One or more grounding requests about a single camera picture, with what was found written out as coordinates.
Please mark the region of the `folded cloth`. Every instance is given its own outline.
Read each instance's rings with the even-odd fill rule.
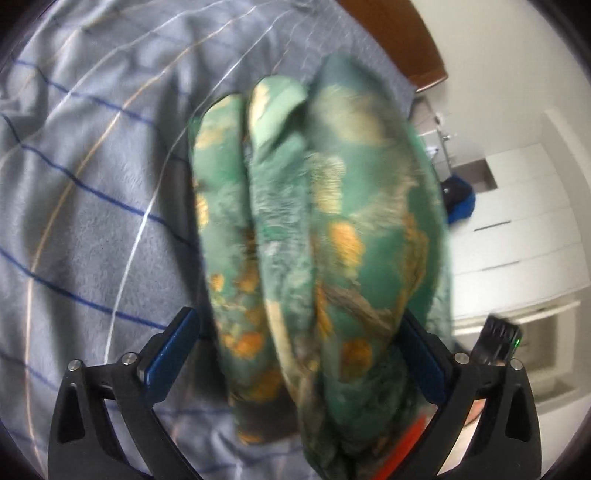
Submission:
[[[190,125],[197,221],[238,437],[299,430],[326,479],[370,478],[424,402],[405,309],[451,341],[439,183],[374,75],[327,58]]]

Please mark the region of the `gray blanket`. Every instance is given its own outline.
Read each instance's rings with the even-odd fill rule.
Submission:
[[[184,305],[208,315],[188,119],[273,72],[309,80],[336,50],[408,112],[413,87],[333,0],[62,0],[0,72],[0,418],[43,475],[71,359],[138,351]],[[188,460],[206,479],[314,478],[296,437],[235,442],[211,350],[155,409]]]

